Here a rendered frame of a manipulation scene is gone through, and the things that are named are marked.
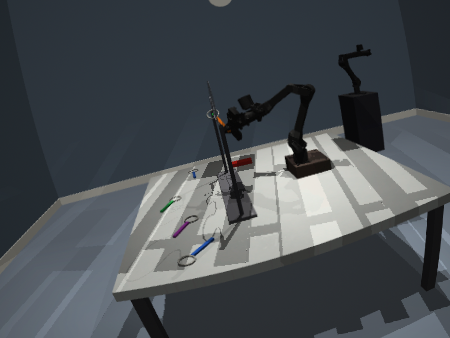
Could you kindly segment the red cylinder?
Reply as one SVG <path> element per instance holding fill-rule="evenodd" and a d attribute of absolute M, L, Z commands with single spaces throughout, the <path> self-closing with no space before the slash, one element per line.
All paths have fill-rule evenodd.
<path fill-rule="evenodd" d="M 252 159 L 250 158 L 246 158 L 246 159 L 241 159 L 241 160 L 237 160 L 237 161 L 233 161 L 232 165 L 233 167 L 238 167 L 238 166 L 242 166 L 242 165 L 246 165 L 246 164 L 251 164 L 252 163 Z"/>

